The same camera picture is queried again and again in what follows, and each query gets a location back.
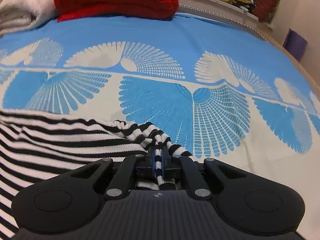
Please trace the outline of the blue white patterned bedsheet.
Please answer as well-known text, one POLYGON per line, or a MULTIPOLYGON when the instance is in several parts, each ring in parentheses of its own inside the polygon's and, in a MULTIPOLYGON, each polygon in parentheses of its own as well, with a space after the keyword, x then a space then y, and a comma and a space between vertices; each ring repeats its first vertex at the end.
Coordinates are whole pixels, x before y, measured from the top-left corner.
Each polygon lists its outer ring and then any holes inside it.
POLYGON ((1 38, 1 110, 151 122, 195 160, 298 191, 298 231, 319 239, 319 89, 272 44, 178 13, 108 16, 1 38))

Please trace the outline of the cream folded quilt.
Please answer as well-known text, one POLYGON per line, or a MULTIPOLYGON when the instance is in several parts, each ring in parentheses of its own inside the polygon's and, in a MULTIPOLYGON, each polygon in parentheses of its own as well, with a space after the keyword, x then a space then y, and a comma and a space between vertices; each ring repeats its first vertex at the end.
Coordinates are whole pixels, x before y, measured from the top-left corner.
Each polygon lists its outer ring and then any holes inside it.
POLYGON ((37 28, 56 16, 54 0, 1 0, 1 36, 37 28))

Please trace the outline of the striped white vest sweater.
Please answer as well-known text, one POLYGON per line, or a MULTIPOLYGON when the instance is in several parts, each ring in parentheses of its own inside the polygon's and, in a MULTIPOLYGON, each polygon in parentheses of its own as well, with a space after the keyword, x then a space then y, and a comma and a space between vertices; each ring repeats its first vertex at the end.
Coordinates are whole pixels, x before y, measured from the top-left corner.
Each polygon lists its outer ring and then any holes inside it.
POLYGON ((22 189, 94 161, 122 161, 156 148, 156 178, 147 189, 173 184, 161 174, 162 151, 189 156, 182 145, 150 122, 106 121, 22 109, 1 110, 1 239, 11 239, 18 226, 11 214, 22 189))

